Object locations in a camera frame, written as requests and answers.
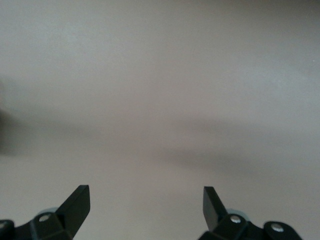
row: gray surface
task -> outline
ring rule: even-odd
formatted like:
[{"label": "gray surface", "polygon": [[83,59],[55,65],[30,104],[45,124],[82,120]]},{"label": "gray surface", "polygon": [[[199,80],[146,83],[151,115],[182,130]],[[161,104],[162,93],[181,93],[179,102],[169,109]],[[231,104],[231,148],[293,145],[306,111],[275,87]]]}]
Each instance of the gray surface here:
[{"label": "gray surface", "polygon": [[89,184],[76,239],[195,240],[203,186],[320,238],[316,1],[0,2],[0,218]]}]

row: screw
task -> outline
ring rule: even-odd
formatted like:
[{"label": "screw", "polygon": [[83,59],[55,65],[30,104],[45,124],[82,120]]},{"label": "screw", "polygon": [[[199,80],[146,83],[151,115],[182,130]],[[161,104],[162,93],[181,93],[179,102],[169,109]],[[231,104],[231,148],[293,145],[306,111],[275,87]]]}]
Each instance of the screw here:
[{"label": "screw", "polygon": [[240,217],[238,217],[238,216],[236,216],[236,215],[232,215],[232,216],[230,217],[230,219],[231,219],[231,221],[232,221],[233,223],[235,223],[235,224],[241,223]]},{"label": "screw", "polygon": [[282,233],[284,231],[283,227],[278,223],[272,223],[271,228],[278,233]]},{"label": "screw", "polygon": [[51,214],[48,213],[48,214],[45,214],[45,215],[41,216],[41,217],[39,218],[39,222],[47,221],[47,220],[49,219],[50,215],[51,215]]},{"label": "screw", "polygon": [[4,221],[4,222],[1,222],[0,223],[0,229],[3,229],[4,227],[5,227],[5,225],[7,224],[7,222],[6,221]]}]

